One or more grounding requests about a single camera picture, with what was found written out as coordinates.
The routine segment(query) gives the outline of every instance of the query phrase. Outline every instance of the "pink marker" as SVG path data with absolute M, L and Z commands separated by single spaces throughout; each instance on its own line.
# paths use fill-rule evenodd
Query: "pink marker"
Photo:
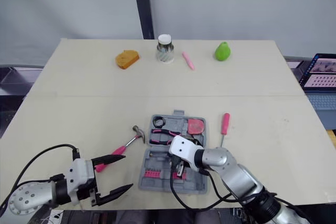
M 195 70 L 194 64 L 192 63 L 191 59 L 189 58 L 189 55 L 186 52 L 182 52 L 182 56 L 187 62 L 188 66 L 192 69 Z

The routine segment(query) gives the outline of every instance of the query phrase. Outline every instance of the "white table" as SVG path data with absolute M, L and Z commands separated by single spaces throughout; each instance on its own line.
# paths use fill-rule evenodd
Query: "white table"
M 293 204 L 336 201 L 336 151 L 274 41 L 228 41 L 232 55 L 224 62 L 212 55 L 220 41 L 173 42 L 175 61 L 164 65 L 154 58 L 156 41 L 62 40 L 0 141 L 1 200 L 39 151 L 71 143 L 87 159 L 105 155 L 133 136 L 134 124 L 147 133 L 152 114 L 182 109 L 206 119 L 208 147 L 219 145 L 221 116 L 230 112 L 225 147 L 279 197 Z M 114 63 L 124 49 L 141 55 L 127 70 Z M 190 54 L 195 71 L 182 50 Z M 148 147 L 134 143 L 125 159 L 97 175 L 103 195 L 134 183 L 100 209 L 182 207 L 171 193 L 138 189 Z M 23 180 L 64 173 L 70 153 L 59 149 L 42 156 Z M 181 198 L 191 207 L 216 200 L 210 183 L 206 195 Z M 88 200 L 83 207 L 92 209 Z

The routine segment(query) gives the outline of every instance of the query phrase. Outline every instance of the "hammer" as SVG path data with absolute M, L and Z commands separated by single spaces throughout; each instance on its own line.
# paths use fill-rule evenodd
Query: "hammer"
M 118 149 L 116 149 L 116 150 L 112 153 L 112 155 L 121 155 L 121 154 L 123 154 L 123 153 L 126 151 L 126 148 L 127 148 L 131 143 L 133 143 L 134 140 L 136 140 L 136 139 L 138 139 L 138 138 L 142 138 L 143 143 L 146 142 L 145 133 L 144 133 L 141 129 L 139 129 L 139 127 L 138 127 L 137 125 L 133 126 L 132 129 L 133 129 L 133 130 L 135 131 L 135 133 L 136 133 L 135 136 L 134 136 L 134 138 L 132 138 L 128 143 L 126 143 L 126 145 L 120 146 Z M 105 169 L 106 166 L 107 166 L 107 165 L 105 165 L 105 164 L 96 165 L 96 166 L 95 166 L 95 168 L 96 168 L 96 172 L 97 172 L 97 173 L 102 172 L 102 171 Z

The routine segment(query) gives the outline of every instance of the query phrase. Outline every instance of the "pink hammer handle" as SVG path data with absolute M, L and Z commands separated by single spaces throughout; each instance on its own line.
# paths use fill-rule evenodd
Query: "pink hammer handle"
M 229 120 L 230 120 L 230 114 L 225 113 L 223 115 L 223 120 L 222 120 L 222 131 L 221 131 L 222 135 L 226 135 L 227 133 L 227 129 L 229 128 Z
M 114 152 L 112 152 L 112 155 L 121 155 L 121 154 L 123 154 L 125 151 L 126 151 L 126 147 L 125 147 L 125 146 L 121 146 L 121 147 L 119 147 L 118 149 L 116 149 Z M 108 165 L 105 165 L 105 164 L 96 165 L 96 166 L 95 166 L 95 168 L 96 168 L 96 172 L 97 172 L 97 173 L 102 172 L 102 171 L 105 169 L 106 166 L 108 166 Z

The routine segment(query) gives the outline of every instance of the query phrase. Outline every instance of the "hammer head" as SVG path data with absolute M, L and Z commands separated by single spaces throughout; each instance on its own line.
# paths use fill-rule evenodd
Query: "hammer head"
M 136 135 L 138 136 L 138 138 L 142 138 L 143 143 L 145 143 L 146 142 L 145 133 L 141 129 L 139 129 L 137 125 L 133 126 L 132 129 L 136 132 Z

